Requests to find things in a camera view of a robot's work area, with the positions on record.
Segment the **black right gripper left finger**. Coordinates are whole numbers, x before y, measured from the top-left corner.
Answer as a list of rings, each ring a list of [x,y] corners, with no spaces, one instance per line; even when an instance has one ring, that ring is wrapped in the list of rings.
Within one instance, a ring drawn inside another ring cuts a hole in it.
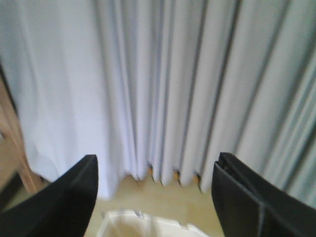
[[[0,214],[2,237],[82,237],[98,193],[98,160],[86,155],[46,188]]]

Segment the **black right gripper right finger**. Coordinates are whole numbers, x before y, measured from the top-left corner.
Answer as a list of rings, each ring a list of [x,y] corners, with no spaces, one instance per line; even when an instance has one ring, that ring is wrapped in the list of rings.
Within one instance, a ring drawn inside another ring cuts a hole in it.
[[[226,237],[314,237],[316,210],[230,153],[213,169],[213,204]]]

